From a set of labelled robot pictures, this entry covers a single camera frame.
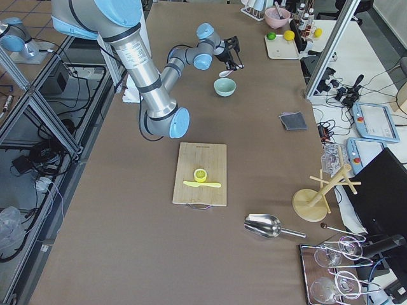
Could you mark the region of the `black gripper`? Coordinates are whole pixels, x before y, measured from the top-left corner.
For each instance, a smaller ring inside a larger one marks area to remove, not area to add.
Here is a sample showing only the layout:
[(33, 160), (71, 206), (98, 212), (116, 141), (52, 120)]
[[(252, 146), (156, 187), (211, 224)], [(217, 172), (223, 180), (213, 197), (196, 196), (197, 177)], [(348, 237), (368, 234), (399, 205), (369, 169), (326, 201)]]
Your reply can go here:
[(216, 49), (214, 53), (215, 57), (225, 63), (227, 71), (236, 71), (239, 68), (239, 65), (233, 58), (232, 52), (236, 53), (237, 58), (240, 60), (239, 52), (240, 52), (240, 45), (237, 36), (233, 36), (227, 39), (222, 40), (221, 44)]

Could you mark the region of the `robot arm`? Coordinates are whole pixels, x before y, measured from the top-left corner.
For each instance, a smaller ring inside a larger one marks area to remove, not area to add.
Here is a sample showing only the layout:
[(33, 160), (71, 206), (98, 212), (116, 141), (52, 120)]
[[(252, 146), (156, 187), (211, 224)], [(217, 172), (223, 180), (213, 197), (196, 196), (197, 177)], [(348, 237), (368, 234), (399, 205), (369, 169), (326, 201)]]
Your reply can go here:
[(170, 96), (187, 65), (207, 70), (216, 57), (229, 71), (243, 68), (231, 54), (240, 51), (237, 37), (223, 39), (211, 24), (203, 23), (197, 28), (197, 46), (172, 48), (164, 70), (158, 71), (141, 37), (145, 26), (140, 1), (52, 1), (52, 20), (65, 35), (101, 37), (114, 48), (142, 98), (140, 129), (151, 135), (181, 138), (187, 132), (190, 114)]

